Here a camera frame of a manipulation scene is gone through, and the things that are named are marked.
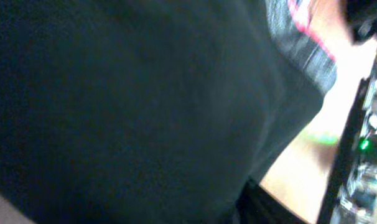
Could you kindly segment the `black leggings red waistband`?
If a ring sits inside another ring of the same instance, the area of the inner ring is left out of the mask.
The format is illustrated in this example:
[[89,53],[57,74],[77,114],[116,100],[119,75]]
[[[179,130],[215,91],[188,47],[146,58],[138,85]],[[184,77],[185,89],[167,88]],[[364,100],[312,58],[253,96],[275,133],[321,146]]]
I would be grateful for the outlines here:
[[0,193],[37,223],[234,223],[320,111],[302,1],[0,1]]

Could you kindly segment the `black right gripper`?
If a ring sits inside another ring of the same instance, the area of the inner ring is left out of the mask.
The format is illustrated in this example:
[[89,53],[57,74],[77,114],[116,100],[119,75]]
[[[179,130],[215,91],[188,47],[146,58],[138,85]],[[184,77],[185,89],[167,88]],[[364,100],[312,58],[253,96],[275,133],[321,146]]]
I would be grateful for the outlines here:
[[377,53],[356,93],[317,222],[377,224]]

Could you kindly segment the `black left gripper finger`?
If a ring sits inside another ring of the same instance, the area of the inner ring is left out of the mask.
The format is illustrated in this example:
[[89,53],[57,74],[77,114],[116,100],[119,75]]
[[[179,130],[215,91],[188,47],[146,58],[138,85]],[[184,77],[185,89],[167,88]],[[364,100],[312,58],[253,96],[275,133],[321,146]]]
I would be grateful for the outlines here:
[[239,224],[305,224],[249,179],[236,203]]

